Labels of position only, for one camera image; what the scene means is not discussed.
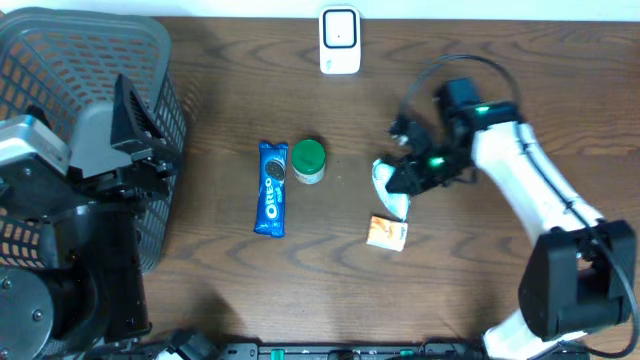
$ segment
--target wooden table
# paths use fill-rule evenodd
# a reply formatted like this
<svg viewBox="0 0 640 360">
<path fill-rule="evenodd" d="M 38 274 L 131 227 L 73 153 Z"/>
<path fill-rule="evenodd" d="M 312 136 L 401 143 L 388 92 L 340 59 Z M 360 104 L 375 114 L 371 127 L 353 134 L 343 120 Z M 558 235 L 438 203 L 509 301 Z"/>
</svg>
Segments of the wooden table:
<svg viewBox="0 0 640 360">
<path fill-rule="evenodd" d="M 145 277 L 155 334 L 196 326 L 266 342 L 422 341 L 475 336 L 514 311 L 531 245 L 499 190 L 438 188 L 414 199 L 401 253 L 365 245 L 386 214 L 371 164 L 424 62 L 490 57 L 511 70 L 547 154 L 610 219 L 640 229 L 640 24 L 363 21 L 362 67 L 318 66 L 316 20 L 164 18 L 171 70 L 193 116 L 166 254 Z M 506 86 L 478 65 L 445 68 L 430 91 L 473 76 L 486 99 Z M 287 236 L 253 233 L 258 142 L 327 143 L 324 180 L 287 175 Z M 622 348 L 629 327 L 591 337 Z"/>
</svg>

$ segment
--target gray laundry basket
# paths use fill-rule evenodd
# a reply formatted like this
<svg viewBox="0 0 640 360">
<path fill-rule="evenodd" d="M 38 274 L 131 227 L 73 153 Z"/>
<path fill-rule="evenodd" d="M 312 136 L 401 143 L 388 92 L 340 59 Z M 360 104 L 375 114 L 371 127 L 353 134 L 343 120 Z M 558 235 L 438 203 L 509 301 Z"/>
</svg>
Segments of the gray laundry basket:
<svg viewBox="0 0 640 360">
<path fill-rule="evenodd" d="M 186 121 L 168 73 L 171 40 L 154 20 L 84 11 L 27 8 L 0 18 L 0 121 L 42 108 L 67 143 L 81 112 L 113 101 L 118 74 L 129 77 L 154 113 L 154 121 L 180 152 Z M 160 259 L 171 195 L 138 220 L 140 263 L 150 271 Z M 49 227 L 0 212 L 0 265 L 56 267 L 40 246 Z"/>
</svg>

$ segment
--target oreo package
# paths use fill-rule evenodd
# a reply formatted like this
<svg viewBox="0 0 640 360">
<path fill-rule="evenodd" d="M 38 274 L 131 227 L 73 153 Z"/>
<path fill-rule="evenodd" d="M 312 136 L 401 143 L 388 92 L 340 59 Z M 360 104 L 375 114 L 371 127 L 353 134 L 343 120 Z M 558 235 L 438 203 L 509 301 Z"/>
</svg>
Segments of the oreo package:
<svg viewBox="0 0 640 360">
<path fill-rule="evenodd" d="M 284 179 L 288 150 L 286 143 L 260 143 L 260 195 L 256 227 L 253 229 L 258 234 L 284 236 Z"/>
</svg>

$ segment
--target white background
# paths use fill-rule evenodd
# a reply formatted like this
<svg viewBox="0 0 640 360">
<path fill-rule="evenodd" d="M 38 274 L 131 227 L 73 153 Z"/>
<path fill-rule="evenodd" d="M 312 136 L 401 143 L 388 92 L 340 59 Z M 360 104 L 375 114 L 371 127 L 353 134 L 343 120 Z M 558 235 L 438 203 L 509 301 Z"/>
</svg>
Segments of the white background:
<svg viewBox="0 0 640 360">
<path fill-rule="evenodd" d="M 640 0 L 0 0 L 25 6 L 165 16 L 306 17 L 353 5 L 363 18 L 640 21 Z"/>
</svg>

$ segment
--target green lid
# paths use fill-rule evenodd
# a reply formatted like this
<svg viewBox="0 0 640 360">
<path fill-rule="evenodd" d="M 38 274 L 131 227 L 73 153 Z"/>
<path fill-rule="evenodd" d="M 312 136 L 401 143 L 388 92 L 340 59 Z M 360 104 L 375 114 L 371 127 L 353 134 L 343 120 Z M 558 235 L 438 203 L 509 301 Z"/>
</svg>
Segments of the green lid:
<svg viewBox="0 0 640 360">
<path fill-rule="evenodd" d="M 320 171 L 325 162 L 324 148 L 315 140 L 302 140 L 293 147 L 291 163 L 293 168 L 304 175 Z"/>
</svg>

